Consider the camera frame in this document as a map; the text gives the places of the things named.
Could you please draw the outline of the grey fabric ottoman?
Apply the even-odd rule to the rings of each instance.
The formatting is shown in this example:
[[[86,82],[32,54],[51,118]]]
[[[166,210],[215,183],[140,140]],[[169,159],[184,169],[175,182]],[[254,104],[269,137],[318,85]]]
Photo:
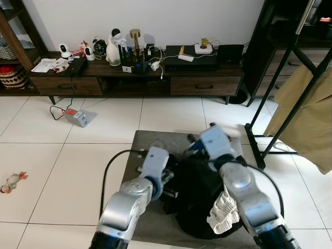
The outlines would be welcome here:
[[[150,147],[163,148],[169,152],[166,169],[173,166],[185,157],[185,150],[191,142],[184,133],[164,131],[136,131],[131,147],[135,150],[149,149]],[[244,161],[240,151],[237,160]],[[252,235],[244,223],[242,228],[222,239],[197,239],[181,230],[175,214],[167,214],[163,200],[148,204],[145,213],[140,216],[133,234],[135,241],[167,244],[169,246],[196,247],[199,249],[259,249]]]

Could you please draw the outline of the patterned woven basket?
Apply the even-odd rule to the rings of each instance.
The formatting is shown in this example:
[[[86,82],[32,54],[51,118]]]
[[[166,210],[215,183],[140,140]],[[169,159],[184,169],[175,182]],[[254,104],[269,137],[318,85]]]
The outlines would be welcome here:
[[[6,89],[27,89],[29,78],[24,68],[15,65],[0,65],[0,85]]]

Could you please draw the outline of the black shelving unit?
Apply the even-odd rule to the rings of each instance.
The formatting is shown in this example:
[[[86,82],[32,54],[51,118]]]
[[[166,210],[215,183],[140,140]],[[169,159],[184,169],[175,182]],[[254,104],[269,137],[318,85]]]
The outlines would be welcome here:
[[[273,76],[278,78],[271,95],[301,65],[300,59],[290,53],[284,68],[277,70],[309,2],[313,3],[304,18],[297,48],[315,64],[322,62],[330,50],[332,0],[265,0],[242,63],[249,106],[264,96]]]

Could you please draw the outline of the white papers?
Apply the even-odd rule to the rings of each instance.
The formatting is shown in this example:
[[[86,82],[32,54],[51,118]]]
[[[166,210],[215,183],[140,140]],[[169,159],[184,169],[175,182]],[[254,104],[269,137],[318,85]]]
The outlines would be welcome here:
[[[41,61],[34,66],[31,71],[33,73],[47,73],[54,71],[55,73],[62,73],[69,67],[68,59],[41,59]]]

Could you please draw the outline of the black speaker box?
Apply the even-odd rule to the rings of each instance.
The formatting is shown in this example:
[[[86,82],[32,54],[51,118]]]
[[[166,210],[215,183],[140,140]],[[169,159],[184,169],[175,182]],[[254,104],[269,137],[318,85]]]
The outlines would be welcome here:
[[[219,45],[216,61],[220,65],[239,65],[242,59],[244,45]]]

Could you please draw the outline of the gold table lamp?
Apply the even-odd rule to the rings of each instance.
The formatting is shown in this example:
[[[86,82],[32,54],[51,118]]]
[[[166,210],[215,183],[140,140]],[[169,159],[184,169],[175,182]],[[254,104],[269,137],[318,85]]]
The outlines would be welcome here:
[[[140,49],[140,43],[139,43],[139,38],[141,36],[140,29],[131,29],[130,36],[134,40],[134,46],[133,46],[134,57],[136,59],[138,59],[141,56],[141,52],[142,52],[142,50]]]

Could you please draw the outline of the black alarm clock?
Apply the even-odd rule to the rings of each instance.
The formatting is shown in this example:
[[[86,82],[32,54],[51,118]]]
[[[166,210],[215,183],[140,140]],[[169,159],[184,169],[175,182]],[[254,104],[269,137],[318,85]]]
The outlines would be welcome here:
[[[93,53],[95,57],[104,57],[106,56],[107,43],[102,39],[93,40]]]

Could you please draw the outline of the tan shirt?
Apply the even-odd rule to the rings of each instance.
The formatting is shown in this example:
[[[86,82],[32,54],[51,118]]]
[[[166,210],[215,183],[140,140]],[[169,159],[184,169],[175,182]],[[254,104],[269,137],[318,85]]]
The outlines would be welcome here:
[[[274,97],[278,108],[264,131],[265,136],[277,133],[312,77],[311,71],[302,65],[280,87]],[[326,70],[279,138],[315,164],[323,175],[332,170],[331,95],[332,80],[330,70]]]

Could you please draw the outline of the black printed t-shirt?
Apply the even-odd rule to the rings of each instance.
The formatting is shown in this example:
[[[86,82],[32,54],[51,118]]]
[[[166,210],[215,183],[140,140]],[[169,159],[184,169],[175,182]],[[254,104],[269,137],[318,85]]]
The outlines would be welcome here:
[[[223,234],[215,234],[206,222],[213,202],[225,190],[217,171],[210,168],[208,157],[183,157],[172,170],[178,178],[179,195],[175,200],[163,201],[164,211],[175,214],[184,233],[197,239],[222,239],[242,228],[241,221]]]

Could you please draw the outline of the dark wooden tv stand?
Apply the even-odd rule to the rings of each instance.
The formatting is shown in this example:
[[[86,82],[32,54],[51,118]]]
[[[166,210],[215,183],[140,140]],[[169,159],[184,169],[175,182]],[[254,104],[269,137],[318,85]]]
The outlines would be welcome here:
[[[0,0],[0,36],[14,50],[17,64],[26,69],[27,89],[6,89],[0,96],[183,97],[235,96],[244,78],[239,65],[218,64],[213,71],[166,71],[165,47],[189,46],[208,38],[213,47],[245,45],[258,19],[263,0]],[[41,59],[60,56],[59,44],[69,50],[95,39],[107,40],[119,29],[132,47],[131,29],[140,29],[140,45],[159,48],[160,67],[144,74],[125,66],[110,66],[104,58],[87,60],[74,76],[33,73]]]

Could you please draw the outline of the black clothes rack silver rail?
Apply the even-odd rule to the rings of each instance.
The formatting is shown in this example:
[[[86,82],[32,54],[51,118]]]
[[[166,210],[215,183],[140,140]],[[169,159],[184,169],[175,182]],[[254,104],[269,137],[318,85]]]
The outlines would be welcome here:
[[[298,47],[299,39],[300,39],[300,33],[301,29],[306,23],[306,18],[308,18],[309,13],[313,9],[313,5],[316,2],[316,0],[309,0],[304,12],[302,13],[298,24],[296,28],[293,31],[293,35],[290,38],[289,43],[287,43],[286,50],[284,52],[284,56],[280,60],[280,64],[278,68],[276,69],[275,75],[273,75],[272,80],[270,81],[266,92],[264,92],[264,95],[261,99],[261,102],[259,103],[259,106],[256,109],[256,113],[254,114],[254,118],[252,118],[251,123],[247,123],[244,128],[246,130],[247,134],[247,140],[251,146],[252,149],[252,155],[254,156],[254,159],[256,159],[256,166],[259,169],[264,169],[266,167],[264,163],[264,158],[268,154],[275,154],[275,155],[296,155],[297,152],[294,151],[272,151],[273,146],[275,143],[280,139],[280,135],[285,131],[291,120],[296,116],[299,109],[302,107],[302,105],[306,102],[309,93],[312,92],[313,88],[315,87],[317,81],[320,79],[324,71],[327,69],[327,67],[330,65],[331,60],[331,52],[328,52],[326,54],[326,57],[322,60],[320,64],[315,66],[313,62],[305,55],[303,52],[301,52],[301,49]],[[292,107],[291,111],[287,115],[287,117],[282,122],[282,125],[279,127],[275,135],[272,136],[272,140],[266,145],[266,148],[264,151],[261,151],[258,146],[258,142],[256,142],[257,137],[263,137],[263,135],[255,135],[252,132],[252,128],[254,127],[257,119],[259,118],[259,114],[261,114],[262,109],[264,107],[264,104],[266,103],[268,97],[270,97],[270,93],[272,92],[272,89],[275,87],[276,80],[278,79],[280,72],[284,68],[284,65],[287,62],[287,59],[291,53],[294,53],[296,57],[302,62],[302,64],[312,73],[312,78],[309,81],[308,85],[306,85],[305,89],[301,93],[300,97],[298,98],[297,102]]]

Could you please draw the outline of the white ribbed garment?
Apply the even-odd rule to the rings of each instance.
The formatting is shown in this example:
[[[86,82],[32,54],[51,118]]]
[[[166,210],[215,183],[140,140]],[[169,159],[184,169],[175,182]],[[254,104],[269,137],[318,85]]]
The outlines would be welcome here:
[[[213,202],[206,222],[215,234],[223,234],[229,231],[235,223],[240,222],[237,203],[225,190]]]

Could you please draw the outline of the grey floor power strip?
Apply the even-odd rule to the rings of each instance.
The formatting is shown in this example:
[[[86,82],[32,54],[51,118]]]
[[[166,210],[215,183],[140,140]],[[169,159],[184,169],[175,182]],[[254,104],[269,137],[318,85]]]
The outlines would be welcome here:
[[[92,119],[94,119],[98,114],[94,112],[90,112],[88,110],[75,110],[75,109],[67,109],[64,113],[65,119],[78,127],[85,128]]]

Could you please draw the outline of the toy chicken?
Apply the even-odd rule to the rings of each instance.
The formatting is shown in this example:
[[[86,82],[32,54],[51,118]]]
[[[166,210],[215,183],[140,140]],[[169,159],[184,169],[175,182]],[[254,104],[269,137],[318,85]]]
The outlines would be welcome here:
[[[21,171],[20,173],[12,174],[9,178],[7,178],[6,183],[0,186],[0,192],[2,193],[11,193],[17,187],[17,183],[21,180],[26,180],[28,175],[26,172]]]

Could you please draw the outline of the black flat media box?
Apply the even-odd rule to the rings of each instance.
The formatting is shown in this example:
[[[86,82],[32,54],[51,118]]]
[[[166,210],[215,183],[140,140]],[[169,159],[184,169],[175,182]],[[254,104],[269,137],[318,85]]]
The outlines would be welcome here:
[[[178,57],[182,47],[184,47],[183,55],[192,57],[192,61],[182,60]],[[213,71],[218,65],[216,55],[196,54],[193,45],[168,45],[165,47],[164,54],[163,65],[166,71]]]

